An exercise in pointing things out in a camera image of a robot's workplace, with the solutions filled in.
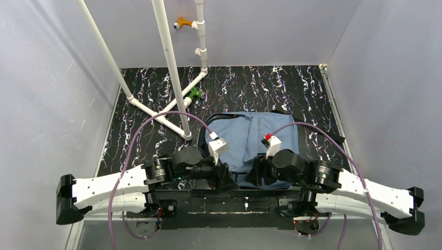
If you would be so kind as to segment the blue backpack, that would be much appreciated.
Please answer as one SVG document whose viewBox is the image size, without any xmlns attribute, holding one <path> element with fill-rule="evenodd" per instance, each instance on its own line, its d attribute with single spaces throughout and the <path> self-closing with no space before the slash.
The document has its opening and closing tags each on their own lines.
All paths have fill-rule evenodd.
<svg viewBox="0 0 442 250">
<path fill-rule="evenodd" d="M 267 148 L 263 144 L 263 139 L 267 134 L 281 140 L 280 150 L 289 149 L 300 155 L 299 127 L 320 133 L 337 146 L 345 141 L 342 136 L 326 133 L 322 126 L 315 126 L 288 114 L 275 111 L 239 111 L 210 116 L 206 126 L 199 132 L 197 147 L 203 156 L 208 156 L 207 143 L 211 140 L 209 134 L 216 132 L 229 145 L 229 150 L 221 154 L 219 160 L 228 164 L 230 176 L 240 187 L 263 190 L 287 189 L 294 184 L 278 181 L 270 186 L 256 187 L 246 182 L 245 176 L 251 171 L 254 158 L 266 155 Z"/>
</svg>

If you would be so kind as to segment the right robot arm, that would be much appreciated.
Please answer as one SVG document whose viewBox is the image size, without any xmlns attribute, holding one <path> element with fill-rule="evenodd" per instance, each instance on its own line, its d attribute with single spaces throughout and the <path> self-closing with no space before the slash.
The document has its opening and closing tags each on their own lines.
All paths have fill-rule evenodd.
<svg viewBox="0 0 442 250">
<path fill-rule="evenodd" d="M 289 149 L 256 157 L 245 181 L 258 188 L 278 181 L 299 186 L 299 198 L 283 204 L 282 211 L 290 217 L 353 215 L 376 220 L 405 235 L 419 235 L 425 227 L 425 215 L 419 211 L 424 201 L 421 188 L 384 186 L 329 162 L 307 161 Z"/>
</svg>

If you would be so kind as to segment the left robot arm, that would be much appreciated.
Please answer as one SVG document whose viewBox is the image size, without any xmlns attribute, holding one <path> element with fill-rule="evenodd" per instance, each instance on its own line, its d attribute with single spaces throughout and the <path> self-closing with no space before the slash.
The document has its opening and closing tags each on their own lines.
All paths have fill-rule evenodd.
<svg viewBox="0 0 442 250">
<path fill-rule="evenodd" d="M 177 205 L 156 192 L 176 180 L 205 180 L 216 194 L 238 189 L 228 164 L 203 157 L 194 147 L 141 164 L 124 172 L 81 179 L 66 174 L 56 189 L 56 224 L 74 224 L 86 215 L 130 212 L 145 217 L 174 217 Z"/>
</svg>

